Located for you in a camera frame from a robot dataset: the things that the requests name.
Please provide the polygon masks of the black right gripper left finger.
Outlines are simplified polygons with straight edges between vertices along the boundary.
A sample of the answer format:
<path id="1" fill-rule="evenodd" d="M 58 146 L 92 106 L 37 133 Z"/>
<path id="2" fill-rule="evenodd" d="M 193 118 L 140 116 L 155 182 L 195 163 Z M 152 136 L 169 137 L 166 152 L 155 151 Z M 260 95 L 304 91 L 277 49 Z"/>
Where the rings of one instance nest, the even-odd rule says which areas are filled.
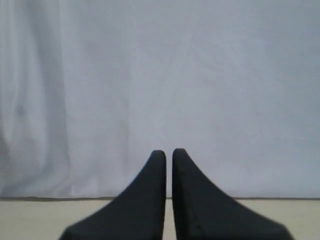
<path id="1" fill-rule="evenodd" d="M 62 240 L 161 240 L 166 209 L 166 155 L 154 150 L 114 200 L 68 226 Z"/>

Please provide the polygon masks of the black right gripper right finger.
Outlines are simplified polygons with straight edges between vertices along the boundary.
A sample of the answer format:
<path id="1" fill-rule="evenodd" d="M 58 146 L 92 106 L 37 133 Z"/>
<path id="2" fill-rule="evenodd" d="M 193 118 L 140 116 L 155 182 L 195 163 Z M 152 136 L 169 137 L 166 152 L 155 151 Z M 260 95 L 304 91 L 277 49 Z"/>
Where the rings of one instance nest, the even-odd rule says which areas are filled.
<path id="1" fill-rule="evenodd" d="M 213 184 L 187 151 L 172 154 L 172 206 L 178 240 L 291 240 L 281 223 L 240 204 Z"/>

